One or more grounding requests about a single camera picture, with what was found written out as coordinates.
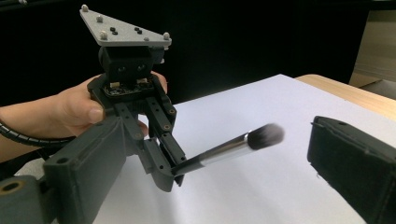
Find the gray 3d-printed part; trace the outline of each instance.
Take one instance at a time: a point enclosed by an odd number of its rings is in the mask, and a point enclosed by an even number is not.
[[[98,45],[103,47],[169,47],[172,39],[168,33],[156,34],[130,23],[119,21],[89,10],[86,5],[79,11]]]

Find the hand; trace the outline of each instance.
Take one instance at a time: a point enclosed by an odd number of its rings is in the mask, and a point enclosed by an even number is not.
[[[167,92],[167,83],[163,75],[151,72],[157,76]],[[92,77],[81,84],[60,92],[53,96],[55,107],[51,110],[49,117],[53,127],[58,127],[59,136],[79,136],[87,131],[94,123],[100,122],[105,118],[104,109],[96,101],[91,99],[87,90],[87,85],[94,78]],[[149,128],[146,124],[138,121],[143,134],[149,134]]]

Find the white table surface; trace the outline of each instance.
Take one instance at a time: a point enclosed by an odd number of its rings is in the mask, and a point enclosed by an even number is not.
[[[307,161],[311,122],[340,119],[396,147],[396,122],[283,75],[175,107],[173,134],[187,158],[272,122],[285,139],[187,173],[171,192],[129,157],[95,224],[362,224]]]

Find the brush bristles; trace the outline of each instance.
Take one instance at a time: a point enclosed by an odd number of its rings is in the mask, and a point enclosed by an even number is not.
[[[251,149],[258,150],[282,142],[284,135],[283,128],[270,123],[250,132],[247,136],[247,144]]]

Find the black wall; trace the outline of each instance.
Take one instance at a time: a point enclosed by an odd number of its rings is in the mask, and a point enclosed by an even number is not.
[[[82,4],[170,33],[172,46],[155,70],[167,77],[174,104],[277,74],[347,83],[368,15],[367,8],[292,0],[69,0],[0,11],[0,105],[55,94],[102,72]]]

